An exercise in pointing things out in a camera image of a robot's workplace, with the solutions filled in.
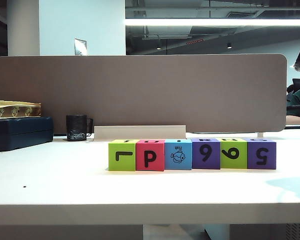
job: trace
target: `dark blue box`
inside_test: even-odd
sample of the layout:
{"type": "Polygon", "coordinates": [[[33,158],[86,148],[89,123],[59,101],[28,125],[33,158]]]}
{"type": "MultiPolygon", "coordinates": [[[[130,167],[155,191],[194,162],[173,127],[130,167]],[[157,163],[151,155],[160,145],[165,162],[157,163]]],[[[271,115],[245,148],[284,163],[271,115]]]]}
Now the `dark blue box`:
{"type": "Polygon", "coordinates": [[[0,119],[0,152],[51,142],[53,137],[51,117],[0,119]]]}

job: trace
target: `green block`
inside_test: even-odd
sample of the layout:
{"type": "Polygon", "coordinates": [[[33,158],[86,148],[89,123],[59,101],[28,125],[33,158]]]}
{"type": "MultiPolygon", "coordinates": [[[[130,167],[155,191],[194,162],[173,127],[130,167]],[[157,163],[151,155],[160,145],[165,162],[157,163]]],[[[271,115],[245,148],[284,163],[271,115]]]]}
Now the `green block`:
{"type": "Polygon", "coordinates": [[[136,143],[138,141],[117,139],[109,142],[109,171],[136,170],[136,143]]]}
{"type": "Polygon", "coordinates": [[[248,143],[241,138],[218,138],[222,169],[247,169],[248,143]]]}

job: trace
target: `foam block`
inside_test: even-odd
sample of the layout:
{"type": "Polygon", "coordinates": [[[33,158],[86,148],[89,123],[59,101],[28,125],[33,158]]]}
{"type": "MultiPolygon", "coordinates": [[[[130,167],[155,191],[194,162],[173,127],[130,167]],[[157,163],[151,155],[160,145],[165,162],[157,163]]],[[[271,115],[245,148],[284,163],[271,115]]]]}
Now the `foam block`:
{"type": "Polygon", "coordinates": [[[109,171],[136,170],[136,143],[138,141],[117,139],[109,142],[109,171]]]}
{"type": "Polygon", "coordinates": [[[137,171],[165,170],[165,140],[140,140],[135,150],[137,171]]]}
{"type": "Polygon", "coordinates": [[[277,143],[264,138],[244,138],[247,141],[248,169],[276,169],[277,143]]]}
{"type": "Polygon", "coordinates": [[[222,169],[247,168],[247,141],[241,138],[217,138],[220,143],[222,169]]]}
{"type": "Polygon", "coordinates": [[[192,169],[192,141],[190,139],[166,139],[164,143],[165,169],[192,169]]]}
{"type": "Polygon", "coordinates": [[[220,141],[216,138],[192,140],[192,168],[220,169],[220,141]]]}

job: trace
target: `purple block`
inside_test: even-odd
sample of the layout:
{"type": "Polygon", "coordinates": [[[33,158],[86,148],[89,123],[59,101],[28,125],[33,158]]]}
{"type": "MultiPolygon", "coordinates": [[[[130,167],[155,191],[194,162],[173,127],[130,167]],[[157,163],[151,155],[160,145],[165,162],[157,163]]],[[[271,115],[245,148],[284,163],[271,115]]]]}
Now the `purple block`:
{"type": "Polygon", "coordinates": [[[192,141],[193,169],[220,169],[220,141],[215,138],[195,138],[192,141]]]}
{"type": "Polygon", "coordinates": [[[244,138],[248,150],[248,169],[276,169],[277,143],[264,138],[244,138]]]}

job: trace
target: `gold decorative box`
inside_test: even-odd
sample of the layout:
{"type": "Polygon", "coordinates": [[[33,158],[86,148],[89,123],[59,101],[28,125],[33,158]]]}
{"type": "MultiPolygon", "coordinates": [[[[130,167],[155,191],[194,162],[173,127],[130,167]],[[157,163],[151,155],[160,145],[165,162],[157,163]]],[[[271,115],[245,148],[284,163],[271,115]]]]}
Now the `gold decorative box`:
{"type": "Polygon", "coordinates": [[[41,103],[0,100],[0,119],[41,117],[41,103]]]}

